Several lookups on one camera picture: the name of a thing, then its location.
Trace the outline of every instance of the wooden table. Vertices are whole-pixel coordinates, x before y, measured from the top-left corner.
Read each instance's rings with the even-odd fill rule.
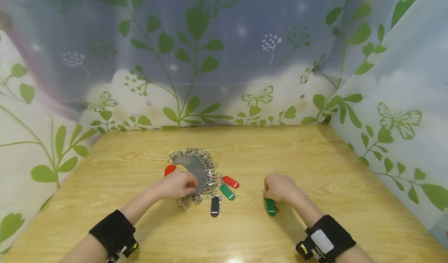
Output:
[[[217,172],[239,181],[236,199],[217,218],[204,199],[182,212],[154,205],[136,226],[138,252],[128,262],[302,262],[297,215],[263,206],[263,179],[289,175],[379,263],[447,262],[448,253],[327,125],[204,127],[107,133],[17,240],[2,263],[57,262],[88,230],[163,177],[168,155],[209,151]]]

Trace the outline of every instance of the sheer curtain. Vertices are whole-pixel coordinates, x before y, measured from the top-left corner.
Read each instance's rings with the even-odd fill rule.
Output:
[[[0,252],[107,131],[324,119],[448,246],[445,8],[0,0]]]

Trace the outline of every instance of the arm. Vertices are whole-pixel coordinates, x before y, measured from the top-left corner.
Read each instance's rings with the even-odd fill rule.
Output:
[[[195,192],[198,181],[190,172],[174,171],[128,202],[120,212],[135,226],[147,210],[160,199],[182,198]],[[61,263],[105,263],[107,251],[98,240],[88,234],[65,257]]]
[[[300,215],[309,228],[324,216],[305,192],[298,189],[295,182],[284,175],[269,174],[264,180],[264,197],[274,201],[286,201]],[[336,258],[336,263],[374,263],[358,245],[348,249]]]

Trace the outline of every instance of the green key tag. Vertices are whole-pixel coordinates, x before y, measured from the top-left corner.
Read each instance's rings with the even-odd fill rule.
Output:
[[[272,199],[264,199],[266,201],[266,209],[268,209],[268,214],[270,216],[275,216],[277,214],[277,209],[275,208],[275,201]]]
[[[223,185],[221,185],[221,187],[219,187],[219,189],[221,190],[223,195],[226,196],[227,199],[229,199],[230,201],[235,199],[235,194],[230,191],[229,187],[227,187],[223,184]]]

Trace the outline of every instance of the key tag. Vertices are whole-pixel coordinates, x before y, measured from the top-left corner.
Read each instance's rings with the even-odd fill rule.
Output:
[[[210,215],[213,217],[218,216],[219,214],[219,197],[215,196],[212,198],[212,209],[210,210]]]
[[[165,177],[167,176],[167,175],[169,175],[169,174],[171,174],[172,172],[174,172],[174,170],[176,169],[176,165],[168,165],[166,168],[165,168]]]
[[[226,196],[230,201],[235,200],[235,194],[229,189],[229,187],[227,187],[225,183],[223,183],[221,187],[219,187],[219,190],[221,190],[223,195]]]
[[[223,181],[233,188],[240,187],[240,184],[237,183],[233,178],[230,178],[229,176],[224,176]]]
[[[268,210],[268,214],[270,216],[275,216],[277,214],[277,208],[275,207],[275,201],[272,199],[264,199],[266,202],[266,209]]]

